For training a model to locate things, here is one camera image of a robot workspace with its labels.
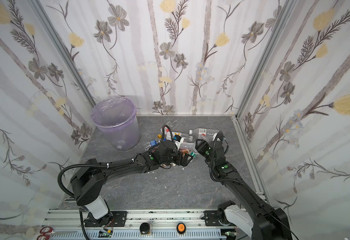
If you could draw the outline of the clear bottle red white label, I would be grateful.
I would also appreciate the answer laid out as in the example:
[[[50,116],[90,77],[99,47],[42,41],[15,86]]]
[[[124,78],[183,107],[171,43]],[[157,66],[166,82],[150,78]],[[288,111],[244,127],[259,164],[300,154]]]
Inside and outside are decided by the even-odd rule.
[[[193,136],[194,140],[205,140],[207,142],[214,140],[218,132],[219,130],[204,128],[196,128],[194,130],[189,130],[189,134]]]

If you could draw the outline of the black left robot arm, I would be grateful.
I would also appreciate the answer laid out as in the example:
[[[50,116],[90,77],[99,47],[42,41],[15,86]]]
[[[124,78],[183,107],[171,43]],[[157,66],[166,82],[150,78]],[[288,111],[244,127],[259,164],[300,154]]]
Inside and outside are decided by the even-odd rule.
[[[108,180],[144,174],[173,164],[186,167],[193,158],[193,154],[182,153],[175,143],[164,141],[123,161],[98,162],[90,159],[84,164],[67,166],[59,172],[57,182],[64,193],[75,199],[80,211],[88,213],[87,218],[81,220],[82,227],[105,227],[115,219],[100,196]]]

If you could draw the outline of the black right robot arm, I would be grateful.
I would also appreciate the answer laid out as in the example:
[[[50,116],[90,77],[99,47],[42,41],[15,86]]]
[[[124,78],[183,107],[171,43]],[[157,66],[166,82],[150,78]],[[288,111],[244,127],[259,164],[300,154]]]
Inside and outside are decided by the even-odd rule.
[[[210,177],[229,189],[244,206],[247,214],[231,204],[223,209],[224,223],[232,223],[246,232],[252,240],[291,240],[287,214],[265,202],[243,180],[237,169],[226,160],[223,132],[211,142],[196,140],[196,150],[209,166]]]

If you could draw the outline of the purple lined waste bin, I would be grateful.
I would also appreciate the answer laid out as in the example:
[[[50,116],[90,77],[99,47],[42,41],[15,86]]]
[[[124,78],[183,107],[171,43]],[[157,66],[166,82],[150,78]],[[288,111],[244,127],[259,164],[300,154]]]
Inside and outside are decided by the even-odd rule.
[[[127,97],[99,102],[92,109],[91,120],[116,150],[132,149],[140,140],[137,108]]]

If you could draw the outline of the clear bottle blue label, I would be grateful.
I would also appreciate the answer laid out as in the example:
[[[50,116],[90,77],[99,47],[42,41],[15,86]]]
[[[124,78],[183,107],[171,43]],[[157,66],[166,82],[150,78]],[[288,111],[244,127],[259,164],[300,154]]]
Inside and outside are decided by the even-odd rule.
[[[150,149],[156,148],[160,144],[160,141],[152,140],[146,143],[145,149],[149,151]]]

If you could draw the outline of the brown coffee bottle upper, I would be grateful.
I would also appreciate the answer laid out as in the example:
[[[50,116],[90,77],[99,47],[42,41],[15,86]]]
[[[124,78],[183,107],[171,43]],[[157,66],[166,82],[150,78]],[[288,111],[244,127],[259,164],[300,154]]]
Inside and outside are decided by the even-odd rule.
[[[197,151],[194,148],[191,147],[180,147],[180,152],[184,154],[188,154],[195,158],[197,156]]]

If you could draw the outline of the orange knob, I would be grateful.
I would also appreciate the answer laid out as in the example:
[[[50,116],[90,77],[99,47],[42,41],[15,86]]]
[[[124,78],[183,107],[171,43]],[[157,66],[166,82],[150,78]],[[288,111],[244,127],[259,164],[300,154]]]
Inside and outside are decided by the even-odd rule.
[[[178,234],[183,235],[186,232],[187,227],[184,223],[179,223],[176,227],[176,230]]]

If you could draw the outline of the black knob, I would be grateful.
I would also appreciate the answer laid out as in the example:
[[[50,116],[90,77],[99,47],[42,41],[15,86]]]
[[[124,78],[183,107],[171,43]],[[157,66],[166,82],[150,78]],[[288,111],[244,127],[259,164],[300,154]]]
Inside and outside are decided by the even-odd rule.
[[[151,231],[151,225],[147,222],[144,222],[140,225],[139,231],[141,235],[148,235]]]

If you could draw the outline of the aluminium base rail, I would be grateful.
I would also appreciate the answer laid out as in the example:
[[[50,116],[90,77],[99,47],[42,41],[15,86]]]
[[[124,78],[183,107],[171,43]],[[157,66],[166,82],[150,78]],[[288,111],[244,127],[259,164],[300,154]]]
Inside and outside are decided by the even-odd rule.
[[[53,240],[249,240],[235,225],[222,226],[214,209],[135,209],[113,210],[115,219],[107,227],[82,227],[77,210],[50,210],[42,227],[53,228]],[[148,235],[141,235],[140,225],[151,225]],[[176,227],[184,223],[183,235]]]

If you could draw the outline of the red handled scissors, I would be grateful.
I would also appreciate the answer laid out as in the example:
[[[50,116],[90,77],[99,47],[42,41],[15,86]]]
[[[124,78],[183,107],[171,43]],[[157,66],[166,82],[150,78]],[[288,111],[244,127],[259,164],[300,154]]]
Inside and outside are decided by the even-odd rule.
[[[37,237],[36,240],[49,240],[53,234],[54,234],[54,230],[51,227],[43,227],[40,232],[39,232],[39,236]]]

